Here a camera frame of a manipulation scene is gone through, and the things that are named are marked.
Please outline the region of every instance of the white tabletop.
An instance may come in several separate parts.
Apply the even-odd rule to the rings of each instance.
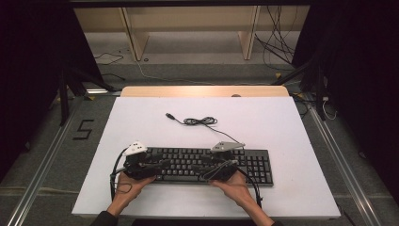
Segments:
[[[168,119],[218,120],[248,149],[267,149],[273,187],[261,188],[270,217],[338,218],[340,212],[291,97],[119,97],[72,213],[95,216],[111,203],[109,174],[120,152],[139,140],[149,147],[212,148],[231,141],[205,126]],[[216,187],[148,185],[123,212],[133,218],[248,218]]]

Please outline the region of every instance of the keyboard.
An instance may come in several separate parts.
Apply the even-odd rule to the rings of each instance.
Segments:
[[[232,150],[238,161],[237,167],[246,172],[258,186],[272,186],[273,175],[268,150]],[[162,169],[156,176],[155,184],[207,185],[200,175],[192,170],[193,165],[202,163],[202,155],[210,155],[210,149],[148,148],[147,153],[161,153],[162,159],[170,159],[170,167]]]

